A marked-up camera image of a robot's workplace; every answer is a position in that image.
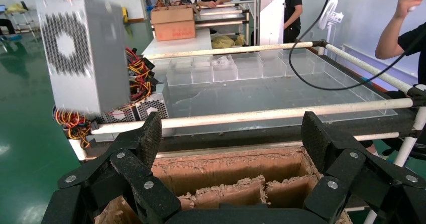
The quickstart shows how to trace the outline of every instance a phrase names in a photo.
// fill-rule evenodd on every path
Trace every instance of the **metal screw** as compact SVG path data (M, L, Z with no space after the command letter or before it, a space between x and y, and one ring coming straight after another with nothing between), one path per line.
M77 179L77 177L75 175L70 175L65 179L65 182L70 183L70 182L73 182L76 179Z
M357 153L355 153L355 152L351 152L349 155L351 157L354 157L354 158L358 158L359 157L359 155Z
M117 158L121 159L122 157L124 157L126 154L123 152L120 152L117 154Z
M151 189L154 186L154 183L152 181L147 181L144 184L145 189Z
M335 183L334 181L329 181L327 185L329 185L329 187L332 189L337 189L338 187L337 183Z
M407 175L407 176L406 176L406 178L407 178L407 180L409 180L409 181L411 181L411 182L414 182L414 183L417 183L417 182L418 182L417 178L415 178L415 177L414 177L414 176L412 176L412 175Z

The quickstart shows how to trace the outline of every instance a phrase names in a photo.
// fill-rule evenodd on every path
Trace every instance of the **green epoxy floor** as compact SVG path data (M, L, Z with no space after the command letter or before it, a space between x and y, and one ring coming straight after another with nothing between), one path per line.
M125 29L127 45L138 53L152 40L149 24ZM56 181L79 162L52 120L54 102L41 39L25 34L20 41L0 43L0 64L0 223L40 223ZM386 148L376 145L380 151ZM425 166L422 161L408 163L423 177ZM351 216L362 223L366 212Z

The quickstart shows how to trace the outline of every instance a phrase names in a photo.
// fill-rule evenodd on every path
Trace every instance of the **cooling fan vent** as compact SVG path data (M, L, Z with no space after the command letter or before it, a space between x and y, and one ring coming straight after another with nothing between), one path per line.
M76 13L45 17L42 31L49 68L58 74L90 74L87 31Z

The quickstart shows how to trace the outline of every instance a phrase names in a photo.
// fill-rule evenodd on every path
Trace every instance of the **white stand fan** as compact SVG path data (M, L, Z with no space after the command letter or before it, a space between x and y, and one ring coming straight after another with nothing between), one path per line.
M332 27L335 26L337 23L342 22L343 19L343 13L337 13L335 12L338 0L330 0L327 4L326 10L323 12L321 18L318 22L318 27L321 30L324 30L327 26L328 32L327 32L327 42L333 44L334 37L332 42L330 42L330 36L332 33Z

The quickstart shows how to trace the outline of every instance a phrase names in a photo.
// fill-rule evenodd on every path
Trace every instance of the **power supply unit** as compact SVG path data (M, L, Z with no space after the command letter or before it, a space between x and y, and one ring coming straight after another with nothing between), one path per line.
M101 115L89 117L89 119L96 121L98 124L144 121L153 111L158 112L161 119L172 118L172 105L169 100L167 84L158 84L156 88L156 92L132 107L123 107L115 111L107 111Z
M37 14L58 108L100 114L130 102L120 6L46 0Z

